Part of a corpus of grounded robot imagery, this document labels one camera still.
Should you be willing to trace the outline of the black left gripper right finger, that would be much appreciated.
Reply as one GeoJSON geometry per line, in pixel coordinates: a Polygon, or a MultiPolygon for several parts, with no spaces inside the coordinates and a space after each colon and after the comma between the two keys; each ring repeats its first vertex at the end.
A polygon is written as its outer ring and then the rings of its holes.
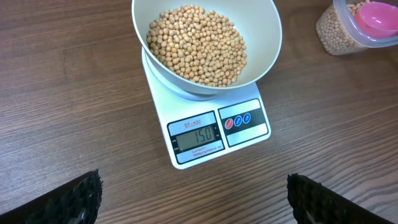
{"type": "Polygon", "coordinates": [[[287,176],[287,200],[297,223],[392,224],[304,175],[287,176]]]}

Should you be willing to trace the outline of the pink plastic measuring scoop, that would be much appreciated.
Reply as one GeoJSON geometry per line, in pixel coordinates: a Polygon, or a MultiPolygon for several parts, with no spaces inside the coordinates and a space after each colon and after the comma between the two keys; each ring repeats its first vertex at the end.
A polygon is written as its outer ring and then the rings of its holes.
{"type": "Polygon", "coordinates": [[[369,37],[384,39],[397,35],[397,7],[383,2],[369,2],[354,16],[358,27],[369,37]]]}

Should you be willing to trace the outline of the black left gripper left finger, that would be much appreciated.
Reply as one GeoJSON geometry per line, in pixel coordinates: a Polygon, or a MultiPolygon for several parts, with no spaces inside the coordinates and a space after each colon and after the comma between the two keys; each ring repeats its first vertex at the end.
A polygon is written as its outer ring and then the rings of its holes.
{"type": "Polygon", "coordinates": [[[94,224],[102,192],[103,181],[95,169],[3,213],[1,223],[94,224]]]}

